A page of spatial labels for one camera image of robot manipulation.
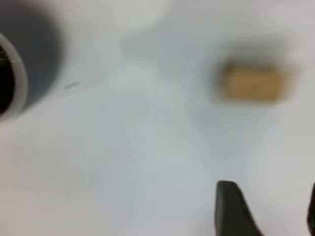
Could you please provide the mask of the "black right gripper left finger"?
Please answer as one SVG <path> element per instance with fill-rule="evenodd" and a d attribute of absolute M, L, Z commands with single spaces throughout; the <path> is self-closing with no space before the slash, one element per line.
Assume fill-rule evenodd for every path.
<path fill-rule="evenodd" d="M 262 236 L 241 189 L 232 181 L 217 182 L 214 222 L 217 236 Z"/>

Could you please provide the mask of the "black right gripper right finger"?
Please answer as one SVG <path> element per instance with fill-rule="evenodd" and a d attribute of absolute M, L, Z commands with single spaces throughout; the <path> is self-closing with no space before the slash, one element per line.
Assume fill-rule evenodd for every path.
<path fill-rule="evenodd" d="M 307 225 L 311 236 L 315 236 L 315 184 L 313 184 L 308 208 Z"/>

